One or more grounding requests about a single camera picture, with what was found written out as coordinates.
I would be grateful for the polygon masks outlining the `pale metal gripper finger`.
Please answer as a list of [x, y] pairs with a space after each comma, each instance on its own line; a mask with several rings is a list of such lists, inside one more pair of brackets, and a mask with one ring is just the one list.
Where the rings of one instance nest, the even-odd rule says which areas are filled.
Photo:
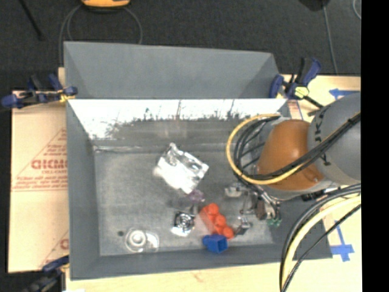
[[240, 182], [234, 182], [228, 187], [224, 188], [224, 195], [226, 197], [240, 197], [245, 191], [245, 185]]
[[235, 225], [235, 235], [244, 235], [252, 228], [252, 223], [246, 217], [238, 217]]

